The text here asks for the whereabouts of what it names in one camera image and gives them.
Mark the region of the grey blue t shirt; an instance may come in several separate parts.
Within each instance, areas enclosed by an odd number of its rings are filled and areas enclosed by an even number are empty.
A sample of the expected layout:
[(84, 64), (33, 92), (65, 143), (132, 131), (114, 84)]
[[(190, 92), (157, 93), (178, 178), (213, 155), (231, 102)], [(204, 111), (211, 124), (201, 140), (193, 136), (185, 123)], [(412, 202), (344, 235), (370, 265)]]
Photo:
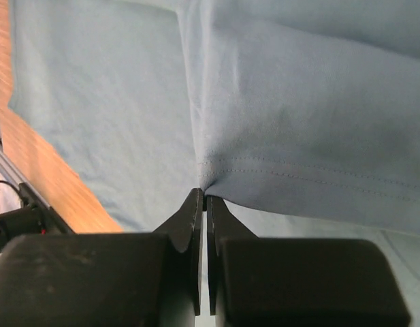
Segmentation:
[(10, 1), (9, 107), (124, 229), (189, 190), (378, 244), (420, 326), (420, 1)]

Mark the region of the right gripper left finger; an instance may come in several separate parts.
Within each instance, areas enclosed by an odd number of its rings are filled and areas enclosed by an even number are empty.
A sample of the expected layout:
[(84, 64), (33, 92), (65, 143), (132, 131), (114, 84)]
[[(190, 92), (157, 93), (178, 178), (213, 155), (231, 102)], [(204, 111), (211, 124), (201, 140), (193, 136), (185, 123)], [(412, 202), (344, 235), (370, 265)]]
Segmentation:
[(204, 195), (156, 230), (25, 234), (0, 255), (0, 326), (194, 326)]

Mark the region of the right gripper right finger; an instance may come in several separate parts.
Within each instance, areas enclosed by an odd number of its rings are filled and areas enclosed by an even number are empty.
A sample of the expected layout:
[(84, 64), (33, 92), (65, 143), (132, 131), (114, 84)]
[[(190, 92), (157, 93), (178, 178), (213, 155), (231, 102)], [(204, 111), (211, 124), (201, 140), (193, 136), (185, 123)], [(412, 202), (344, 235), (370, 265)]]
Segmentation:
[(377, 245), (345, 238), (261, 238), (206, 198), (210, 312), (217, 326), (409, 326)]

